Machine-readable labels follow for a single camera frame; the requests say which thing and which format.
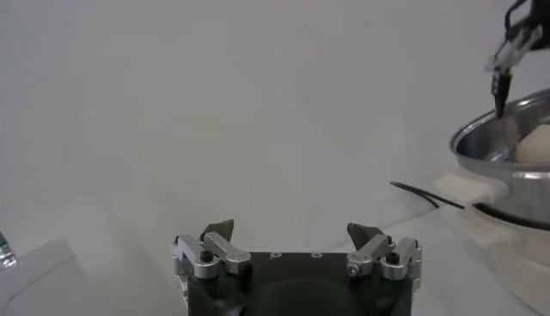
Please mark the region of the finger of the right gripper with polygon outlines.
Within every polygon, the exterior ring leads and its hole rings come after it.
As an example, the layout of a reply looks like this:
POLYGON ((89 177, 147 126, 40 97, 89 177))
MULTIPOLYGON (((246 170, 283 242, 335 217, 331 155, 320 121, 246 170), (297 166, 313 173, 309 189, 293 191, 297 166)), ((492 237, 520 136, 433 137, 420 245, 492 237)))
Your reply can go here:
POLYGON ((506 35, 486 63, 486 70, 492 73, 491 94, 494 99, 495 115, 501 119, 506 112, 512 69, 543 39, 543 27, 520 27, 506 35))

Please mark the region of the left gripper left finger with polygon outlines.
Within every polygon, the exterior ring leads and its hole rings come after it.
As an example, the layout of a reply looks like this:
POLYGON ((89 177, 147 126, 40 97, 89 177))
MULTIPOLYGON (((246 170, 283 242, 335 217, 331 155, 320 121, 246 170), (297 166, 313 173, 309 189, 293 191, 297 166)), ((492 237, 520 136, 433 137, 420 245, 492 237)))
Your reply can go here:
POLYGON ((208 224, 198 238, 177 235, 171 246, 175 274, 213 279, 224 270, 242 275, 251 264, 252 255, 231 244, 234 227, 235 221, 230 219, 208 224))

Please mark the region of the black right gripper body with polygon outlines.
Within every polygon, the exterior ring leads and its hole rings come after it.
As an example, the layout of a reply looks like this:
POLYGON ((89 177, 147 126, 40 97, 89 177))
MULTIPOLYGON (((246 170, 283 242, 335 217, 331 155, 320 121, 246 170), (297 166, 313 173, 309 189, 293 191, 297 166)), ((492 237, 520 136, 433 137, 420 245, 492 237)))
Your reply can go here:
POLYGON ((537 31, 540 38, 532 50, 549 48, 549 0, 532 0, 530 9, 530 29, 537 31))

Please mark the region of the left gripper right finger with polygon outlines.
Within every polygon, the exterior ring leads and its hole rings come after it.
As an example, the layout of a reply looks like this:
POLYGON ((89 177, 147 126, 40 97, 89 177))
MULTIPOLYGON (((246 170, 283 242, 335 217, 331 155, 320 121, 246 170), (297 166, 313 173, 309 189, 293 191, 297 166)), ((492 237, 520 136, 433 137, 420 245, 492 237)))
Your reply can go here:
POLYGON ((379 228, 357 223, 349 223, 346 229, 355 247, 346 255, 350 277, 366 277, 378 269, 390 281, 421 280, 423 248, 416 239, 394 241, 379 228))

